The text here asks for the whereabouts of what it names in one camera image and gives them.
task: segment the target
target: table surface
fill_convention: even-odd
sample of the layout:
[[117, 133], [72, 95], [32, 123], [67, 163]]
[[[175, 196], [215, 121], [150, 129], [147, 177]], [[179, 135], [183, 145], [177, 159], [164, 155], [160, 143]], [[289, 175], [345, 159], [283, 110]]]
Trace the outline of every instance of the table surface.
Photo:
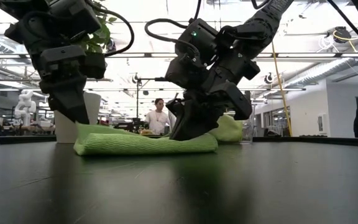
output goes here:
[[80, 157], [0, 146], [0, 223], [358, 223], [358, 147], [220, 146], [216, 153]]

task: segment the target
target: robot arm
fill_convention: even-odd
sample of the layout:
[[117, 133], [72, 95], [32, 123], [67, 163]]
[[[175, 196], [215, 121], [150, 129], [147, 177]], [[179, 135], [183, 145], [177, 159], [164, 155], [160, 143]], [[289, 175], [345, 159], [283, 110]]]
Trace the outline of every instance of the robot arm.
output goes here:
[[0, 9], [19, 20], [5, 36], [25, 45], [51, 110], [88, 124], [86, 78], [100, 79], [106, 70], [103, 54], [74, 44], [101, 27], [88, 0], [0, 0]]
[[174, 99], [167, 108], [177, 117], [171, 139], [184, 141], [217, 128], [227, 108], [234, 119], [248, 119], [252, 113], [249, 95], [237, 88], [242, 77], [253, 79], [260, 69], [253, 58], [273, 40], [282, 14], [293, 0], [271, 0], [243, 25], [226, 26], [219, 32], [202, 19], [191, 20], [176, 43], [177, 58], [170, 62], [165, 78], [186, 89], [183, 99]]

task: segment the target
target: wire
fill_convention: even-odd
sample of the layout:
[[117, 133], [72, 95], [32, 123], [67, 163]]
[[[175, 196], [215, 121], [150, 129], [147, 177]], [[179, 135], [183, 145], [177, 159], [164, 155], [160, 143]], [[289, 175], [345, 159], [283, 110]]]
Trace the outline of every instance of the wire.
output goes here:
[[157, 35], [157, 34], [153, 34], [151, 31], [149, 31], [149, 26], [153, 25], [153, 24], [156, 24], [158, 22], [167, 22], [167, 23], [170, 23], [170, 24], [173, 24], [177, 27], [180, 27], [180, 28], [183, 28], [183, 29], [186, 29], [187, 26], [185, 25], [182, 25], [176, 21], [173, 21], [171, 19], [153, 19], [152, 21], [148, 21], [146, 23], [146, 25], [144, 26], [144, 30], [146, 31], [146, 34], [153, 37], [153, 38], [156, 38], [157, 40], [162, 40], [162, 41], [166, 41], [166, 42], [173, 42], [175, 44], [182, 44], [182, 45], [185, 45], [187, 47], [189, 47], [193, 53], [194, 53], [194, 57], [199, 57], [200, 56], [200, 52], [198, 51], [198, 49], [196, 48], [196, 46], [194, 46], [193, 44], [191, 43], [188, 43], [188, 42], [185, 42], [183, 40], [177, 40], [177, 39], [173, 39], [173, 38], [168, 38], [168, 37], [162, 37], [160, 35]]
[[337, 32], [337, 30], [335, 30], [334, 32], [333, 32], [333, 36], [334, 37], [336, 37], [336, 38], [338, 38], [338, 39], [340, 39], [340, 40], [358, 40], [358, 37], [355, 37], [355, 38], [343, 38], [343, 37], [339, 37], [338, 35], [336, 35], [336, 32]]
[[335, 2], [333, 0], [327, 0], [327, 2], [329, 2], [333, 8], [335, 10], [337, 10], [337, 12], [339, 13], [339, 15], [341, 15], [341, 17], [346, 21], [347, 25], [349, 25], [353, 31], [358, 35], [358, 29], [357, 27], [349, 20], [349, 18], [347, 18], [347, 16], [341, 11], [341, 9], [335, 4]]
[[128, 26], [129, 32], [131, 33], [131, 40], [129, 41], [127, 46], [125, 46], [123, 49], [116, 50], [116, 51], [110, 52], [110, 53], [106, 53], [106, 54], [104, 54], [104, 56], [109, 57], [109, 56], [112, 56], [112, 55], [123, 53], [123, 52], [127, 51], [128, 49], [130, 49], [130, 47], [132, 47], [132, 44], [134, 44], [134, 41], [135, 41], [135, 32], [134, 32], [132, 26], [129, 24], [129, 22], [124, 17], [122, 17], [120, 14], [118, 14], [116, 12], [113, 12], [113, 11], [110, 11], [110, 10], [107, 10], [107, 9], [101, 9], [100, 7], [95, 5], [91, 0], [85, 0], [85, 1], [94, 10], [102, 12], [102, 13], [105, 13], [105, 14], [113, 15], [113, 16], [117, 17], [118, 19], [122, 20], [125, 23], [125, 25]]
[[272, 41], [272, 49], [273, 49], [273, 59], [274, 59], [274, 65], [275, 65], [275, 68], [276, 68], [276, 74], [277, 74], [277, 79], [278, 79], [278, 85], [280, 86], [280, 92], [281, 92], [281, 96], [282, 96], [282, 98], [283, 98], [285, 117], [287, 118], [288, 129], [289, 129], [289, 131], [290, 131], [290, 137], [292, 137], [292, 126], [291, 126], [290, 116], [288, 115], [287, 102], [285, 101], [285, 94], [284, 94], [284, 91], [283, 91], [283, 86], [282, 86], [282, 84], [281, 84], [280, 74], [279, 74], [279, 72], [278, 72], [276, 51], [275, 51], [275, 49], [274, 49], [274, 43], [273, 43], [273, 41]]
[[196, 20], [198, 18], [198, 13], [200, 13], [201, 2], [202, 2], [202, 0], [198, 0], [196, 14], [194, 15], [194, 20]]
[[265, 0], [265, 1], [262, 2], [260, 5], [258, 5], [258, 4], [256, 3], [256, 0], [251, 0], [251, 2], [252, 2], [252, 6], [254, 7], [254, 9], [258, 10], [258, 9], [264, 7], [267, 3], [269, 3], [270, 0]]

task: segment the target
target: folded towel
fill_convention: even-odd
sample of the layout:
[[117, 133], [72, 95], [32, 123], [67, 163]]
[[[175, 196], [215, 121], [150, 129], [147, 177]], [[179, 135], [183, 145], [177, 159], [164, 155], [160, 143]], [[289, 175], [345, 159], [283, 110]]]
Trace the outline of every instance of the folded towel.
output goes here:
[[242, 122], [224, 115], [218, 123], [219, 128], [187, 141], [174, 141], [167, 137], [152, 139], [121, 129], [77, 123], [78, 136], [74, 150], [80, 156], [213, 152], [218, 148], [218, 141], [241, 141]]

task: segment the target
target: white robot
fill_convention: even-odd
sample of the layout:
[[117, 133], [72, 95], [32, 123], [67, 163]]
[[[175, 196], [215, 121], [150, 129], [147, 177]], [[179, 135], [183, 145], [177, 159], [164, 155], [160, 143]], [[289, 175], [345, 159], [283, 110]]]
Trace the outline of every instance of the white robot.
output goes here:
[[32, 95], [33, 92], [29, 90], [23, 90], [22, 94], [19, 95], [19, 102], [15, 107], [14, 126], [19, 126], [20, 124], [23, 126], [30, 125], [30, 113], [35, 113], [37, 110], [37, 105], [31, 100]]

